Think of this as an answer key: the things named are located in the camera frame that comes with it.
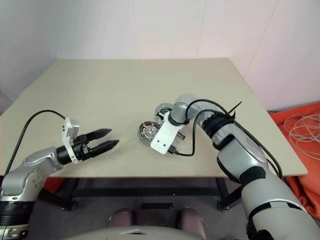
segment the table leg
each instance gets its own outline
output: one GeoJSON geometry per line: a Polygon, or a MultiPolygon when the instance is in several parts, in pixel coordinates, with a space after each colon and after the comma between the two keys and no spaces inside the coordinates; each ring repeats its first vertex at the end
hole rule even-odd
{"type": "Polygon", "coordinates": [[[72,200],[63,198],[44,189],[40,191],[38,198],[65,211],[71,211],[73,209],[74,202],[72,200]]]}
{"type": "Polygon", "coordinates": [[[62,196],[42,189],[38,198],[49,204],[55,205],[64,211],[75,210],[78,208],[78,203],[73,201],[72,192],[77,187],[78,182],[79,178],[67,179],[62,196]]]}
{"type": "Polygon", "coordinates": [[[220,193],[220,201],[217,203],[219,211],[229,210],[241,201],[242,188],[239,186],[236,190],[229,193],[224,178],[216,178],[216,185],[220,193]]]}

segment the black table frame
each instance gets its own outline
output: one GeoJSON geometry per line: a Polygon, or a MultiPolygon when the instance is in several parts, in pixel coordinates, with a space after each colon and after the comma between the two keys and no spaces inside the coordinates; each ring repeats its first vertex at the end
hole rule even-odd
{"type": "Polygon", "coordinates": [[[77,197],[163,197],[163,196],[220,196],[217,208],[229,210],[241,201],[242,188],[229,193],[225,179],[215,178],[217,187],[134,187],[134,188],[77,188],[80,178],[66,178],[61,195],[41,190],[39,199],[65,211],[77,208],[77,197]]]}

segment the black wire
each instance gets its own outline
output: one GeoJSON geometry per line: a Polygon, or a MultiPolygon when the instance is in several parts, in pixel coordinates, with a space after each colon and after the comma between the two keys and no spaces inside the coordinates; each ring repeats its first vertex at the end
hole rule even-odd
{"type": "Polygon", "coordinates": [[[232,113],[233,110],[235,110],[240,104],[242,104],[242,101],[240,101],[237,105],[235,105],[233,108],[231,108],[230,111],[228,111],[228,113],[232,113]]]}
{"type": "Polygon", "coordinates": [[[58,112],[56,112],[56,111],[54,111],[54,110],[49,110],[49,109],[41,110],[41,111],[38,111],[38,112],[36,112],[35,114],[33,114],[33,115],[28,119],[28,121],[25,123],[25,125],[24,125],[24,127],[23,127],[23,129],[22,129],[22,132],[21,132],[21,134],[20,134],[20,137],[19,137],[19,139],[18,139],[18,142],[16,143],[16,146],[15,146],[14,151],[13,151],[13,153],[12,153],[12,156],[11,156],[11,159],[10,159],[10,161],[9,161],[9,164],[8,164],[8,166],[6,167],[6,170],[5,170],[5,173],[4,173],[3,177],[5,177],[5,176],[9,173],[9,171],[10,171],[10,168],[11,168],[11,166],[12,166],[12,164],[13,164],[13,162],[14,162],[14,159],[15,159],[15,157],[16,157],[16,155],[17,155],[18,149],[19,149],[19,147],[20,147],[20,144],[21,144],[21,142],[22,142],[22,139],[24,138],[24,135],[25,135],[25,132],[26,132],[26,130],[27,130],[28,125],[30,124],[30,122],[32,121],[32,119],[34,119],[37,115],[42,114],[42,113],[46,113],[46,112],[54,113],[54,114],[60,116],[61,118],[66,119],[65,116],[63,116],[62,114],[60,114],[60,113],[58,113],[58,112]]]}
{"type": "Polygon", "coordinates": [[[272,161],[270,161],[269,159],[266,159],[266,160],[268,161],[268,163],[269,163],[269,164],[271,165],[271,167],[273,168],[275,174],[276,174],[277,176],[279,176],[279,172],[278,172],[277,168],[275,167],[275,165],[272,163],[272,161]]]}
{"type": "Polygon", "coordinates": [[[221,106],[219,103],[217,103],[217,102],[215,102],[215,101],[212,101],[212,100],[208,100],[208,99],[197,99],[197,100],[194,100],[194,101],[190,102],[190,104],[188,105],[188,107],[187,107],[186,110],[185,110],[185,119],[186,119],[187,121],[189,120],[189,118],[188,118],[188,111],[189,111],[190,107],[191,107],[193,104],[198,103],[198,102],[210,103],[210,104],[216,105],[218,108],[220,108],[227,117],[229,117],[230,119],[232,119],[233,123],[234,123],[238,128],[240,128],[242,131],[244,131],[244,133],[247,134],[247,135],[248,135],[260,148],[262,148],[262,149],[264,150],[264,152],[272,159],[272,161],[274,162],[274,164],[276,165],[276,167],[275,167],[273,164],[270,164],[270,165],[273,167],[273,169],[276,169],[276,168],[277,168],[276,173],[278,173],[278,174],[277,174],[278,177],[279,177],[280,179],[283,179],[282,168],[281,168],[279,162],[276,160],[276,158],[271,154],[271,152],[269,152],[268,149],[267,149],[260,141],[258,141],[258,139],[256,139],[248,130],[246,130],[240,123],[238,123],[238,122],[234,119],[234,117],[232,117],[232,116],[230,115],[230,113],[229,113],[223,106],[221,106]]]}
{"type": "Polygon", "coordinates": [[[180,152],[176,152],[175,154],[180,155],[180,156],[184,156],[184,157],[192,157],[195,154],[195,150],[196,150],[196,127],[197,127],[197,121],[198,118],[200,117],[200,115],[204,112],[213,112],[216,113],[217,111],[212,110],[212,109],[205,109],[200,111],[194,119],[193,122],[193,130],[192,130],[192,153],[191,154],[184,154],[184,153],[180,153],[180,152]]]}

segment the orange bag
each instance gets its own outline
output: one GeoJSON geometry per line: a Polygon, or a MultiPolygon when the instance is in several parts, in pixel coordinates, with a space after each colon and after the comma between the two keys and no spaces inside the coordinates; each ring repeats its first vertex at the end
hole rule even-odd
{"type": "Polygon", "coordinates": [[[54,194],[64,182],[64,180],[65,179],[62,177],[49,177],[46,179],[43,188],[54,194]]]}
{"type": "MultiPolygon", "coordinates": [[[[284,127],[284,122],[288,117],[294,114],[308,116],[319,113],[320,102],[307,104],[286,111],[270,113],[270,116],[278,125],[279,129],[308,170],[307,175],[287,177],[288,184],[307,212],[318,219],[320,219],[320,160],[305,155],[290,141],[289,133],[284,127]]],[[[290,131],[293,128],[294,123],[298,120],[299,117],[295,117],[288,121],[286,125],[287,129],[290,131]]],[[[307,149],[308,151],[319,152],[319,144],[317,142],[302,143],[300,144],[300,147],[303,147],[303,149],[307,149]]]]}

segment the wooden table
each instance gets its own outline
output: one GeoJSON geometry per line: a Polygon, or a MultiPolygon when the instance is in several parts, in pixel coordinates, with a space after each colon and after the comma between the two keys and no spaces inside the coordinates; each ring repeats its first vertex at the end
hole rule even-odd
{"type": "MultiPolygon", "coordinates": [[[[108,139],[120,139],[110,152],[79,164],[68,164],[55,177],[225,177],[217,151],[197,130],[193,157],[161,155],[141,143],[138,127],[154,119],[160,103],[174,103],[183,93],[211,99],[231,109],[236,119],[279,161],[283,174],[304,175],[306,168],[227,58],[170,60],[57,60],[1,116],[1,174],[27,119],[52,109],[76,119],[79,134],[111,128],[108,139]]],[[[30,124],[12,169],[35,151],[61,146],[61,118],[51,113],[30,124]]],[[[191,151],[191,124],[182,130],[179,152],[191,151]]]]}

